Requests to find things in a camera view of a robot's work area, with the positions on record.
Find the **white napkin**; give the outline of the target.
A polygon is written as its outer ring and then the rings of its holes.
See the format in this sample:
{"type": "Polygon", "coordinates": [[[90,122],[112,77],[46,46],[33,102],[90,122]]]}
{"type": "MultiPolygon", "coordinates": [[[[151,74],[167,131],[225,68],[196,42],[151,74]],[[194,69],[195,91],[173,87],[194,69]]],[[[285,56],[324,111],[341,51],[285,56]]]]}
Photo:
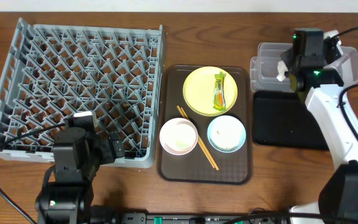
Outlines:
{"type": "Polygon", "coordinates": [[[288,68],[283,60],[277,63],[277,70],[278,70],[277,80],[280,82],[284,81],[284,79],[286,79],[286,73],[288,72],[288,68]]]}

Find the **green snack wrapper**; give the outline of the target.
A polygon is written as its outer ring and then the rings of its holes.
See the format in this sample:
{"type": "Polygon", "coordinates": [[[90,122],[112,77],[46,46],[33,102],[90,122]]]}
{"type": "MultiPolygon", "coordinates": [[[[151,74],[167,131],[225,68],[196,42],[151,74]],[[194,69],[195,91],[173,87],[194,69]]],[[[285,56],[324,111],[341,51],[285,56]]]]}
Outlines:
{"type": "Polygon", "coordinates": [[[213,108],[218,111],[226,109],[226,101],[224,98],[224,79],[226,74],[219,72],[214,75],[214,96],[213,96],[213,108]]]}

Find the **blue bowl with rice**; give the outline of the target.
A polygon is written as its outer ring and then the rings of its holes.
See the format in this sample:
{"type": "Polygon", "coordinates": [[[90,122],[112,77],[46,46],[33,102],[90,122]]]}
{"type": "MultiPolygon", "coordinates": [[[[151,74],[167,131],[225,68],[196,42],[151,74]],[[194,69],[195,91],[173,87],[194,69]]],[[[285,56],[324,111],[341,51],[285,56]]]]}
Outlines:
{"type": "Polygon", "coordinates": [[[207,138],[217,151],[232,153],[238,151],[245,143],[246,129],[240,120],[223,115],[214,118],[208,125],[207,138]]]}

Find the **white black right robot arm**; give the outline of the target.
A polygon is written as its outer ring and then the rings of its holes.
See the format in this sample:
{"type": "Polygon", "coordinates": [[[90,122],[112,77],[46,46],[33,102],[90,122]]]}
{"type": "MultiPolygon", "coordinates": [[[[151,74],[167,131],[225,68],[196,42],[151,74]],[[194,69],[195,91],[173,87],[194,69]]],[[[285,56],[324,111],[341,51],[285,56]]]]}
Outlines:
{"type": "Polygon", "coordinates": [[[289,223],[358,223],[358,119],[347,92],[358,87],[358,56],[342,47],[336,30],[299,28],[281,54],[278,79],[291,88],[316,120],[334,163],[317,202],[290,209],[289,223]]]}

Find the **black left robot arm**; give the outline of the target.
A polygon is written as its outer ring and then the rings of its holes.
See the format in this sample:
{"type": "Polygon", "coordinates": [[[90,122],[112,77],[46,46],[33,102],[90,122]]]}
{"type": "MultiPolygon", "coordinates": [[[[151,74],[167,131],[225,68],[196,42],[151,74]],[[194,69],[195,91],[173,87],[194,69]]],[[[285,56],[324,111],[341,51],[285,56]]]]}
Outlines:
{"type": "Polygon", "coordinates": [[[84,128],[60,131],[53,145],[55,164],[45,172],[35,201],[38,223],[114,223],[113,213],[93,207],[92,182],[101,165],[124,156],[118,131],[106,139],[84,128]]]}

